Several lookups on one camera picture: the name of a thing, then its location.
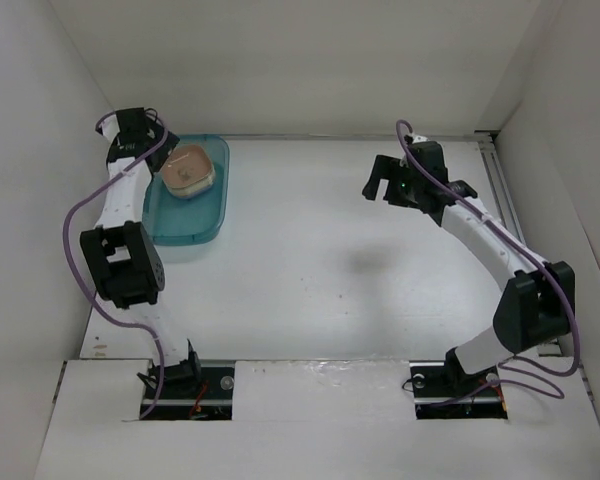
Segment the brown panda plate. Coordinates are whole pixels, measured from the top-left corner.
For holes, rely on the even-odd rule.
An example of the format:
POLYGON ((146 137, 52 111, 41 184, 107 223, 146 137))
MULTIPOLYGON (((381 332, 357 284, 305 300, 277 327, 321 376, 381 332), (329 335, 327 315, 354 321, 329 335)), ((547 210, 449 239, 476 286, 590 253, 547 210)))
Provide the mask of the brown panda plate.
POLYGON ((211 188, 216 173, 213 162, 199 145, 188 144, 172 151, 160 170, 167 191, 176 198, 193 198, 211 188))

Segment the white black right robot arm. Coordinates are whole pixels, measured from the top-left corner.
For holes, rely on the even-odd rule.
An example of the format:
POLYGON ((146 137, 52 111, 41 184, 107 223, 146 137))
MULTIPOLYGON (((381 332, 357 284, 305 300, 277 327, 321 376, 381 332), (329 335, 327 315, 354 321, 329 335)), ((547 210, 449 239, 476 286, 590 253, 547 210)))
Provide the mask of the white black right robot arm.
POLYGON ((402 158, 377 155, 362 189, 376 199, 429 216, 459 240, 491 274, 501 291, 492 324, 445 355, 442 381, 455 394, 466 393, 490 370, 559 337, 573 339, 573 362, 580 362, 575 315, 575 272, 531 251, 497 223, 478 193, 465 181, 448 177, 442 146, 435 141, 406 143, 402 158))

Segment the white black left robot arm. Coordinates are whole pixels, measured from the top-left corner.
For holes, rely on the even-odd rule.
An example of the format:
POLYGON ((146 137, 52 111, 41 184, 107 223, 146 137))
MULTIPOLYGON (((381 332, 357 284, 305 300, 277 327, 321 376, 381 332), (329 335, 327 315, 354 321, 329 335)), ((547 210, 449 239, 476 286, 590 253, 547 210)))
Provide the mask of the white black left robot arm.
POLYGON ((145 386, 158 397, 195 395, 204 384, 200 361, 160 299, 166 273, 142 224, 146 191, 179 138, 145 107, 116 110, 95 130, 109 143, 108 181, 100 189, 100 217, 79 243, 97 297, 154 342, 152 365, 139 376, 145 386))

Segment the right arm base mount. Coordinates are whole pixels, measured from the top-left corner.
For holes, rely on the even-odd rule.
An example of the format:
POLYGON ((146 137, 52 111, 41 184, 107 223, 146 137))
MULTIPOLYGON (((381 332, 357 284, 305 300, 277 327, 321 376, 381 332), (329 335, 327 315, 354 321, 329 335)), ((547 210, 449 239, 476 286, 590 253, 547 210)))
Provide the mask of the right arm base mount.
POLYGON ((454 383, 443 361, 413 361, 402 388, 413 395, 417 420, 506 420, 496 367, 454 383))

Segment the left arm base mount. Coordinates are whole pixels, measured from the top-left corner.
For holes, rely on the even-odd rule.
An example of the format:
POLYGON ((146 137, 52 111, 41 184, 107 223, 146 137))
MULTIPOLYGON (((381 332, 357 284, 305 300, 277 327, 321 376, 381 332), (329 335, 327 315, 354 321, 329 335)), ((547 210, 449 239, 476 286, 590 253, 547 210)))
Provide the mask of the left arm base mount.
POLYGON ((137 377, 144 387, 139 408, 146 421, 230 421, 235 386, 234 361, 201 361, 189 346, 189 356, 165 369, 156 395, 159 367, 150 365, 137 377))

